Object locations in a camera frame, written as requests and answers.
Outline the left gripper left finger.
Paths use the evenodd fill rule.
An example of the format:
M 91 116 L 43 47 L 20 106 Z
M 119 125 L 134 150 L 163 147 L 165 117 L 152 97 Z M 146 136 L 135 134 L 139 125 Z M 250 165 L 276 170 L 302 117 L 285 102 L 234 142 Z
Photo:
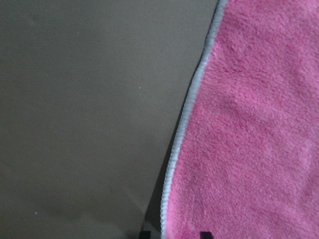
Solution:
M 140 231 L 139 239 L 151 239 L 151 231 Z

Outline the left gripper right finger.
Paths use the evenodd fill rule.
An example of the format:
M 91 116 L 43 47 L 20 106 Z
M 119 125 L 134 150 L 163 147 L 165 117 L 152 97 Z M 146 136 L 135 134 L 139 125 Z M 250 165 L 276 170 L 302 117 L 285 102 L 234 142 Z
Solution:
M 212 233 L 208 231 L 201 231 L 200 239 L 212 239 Z

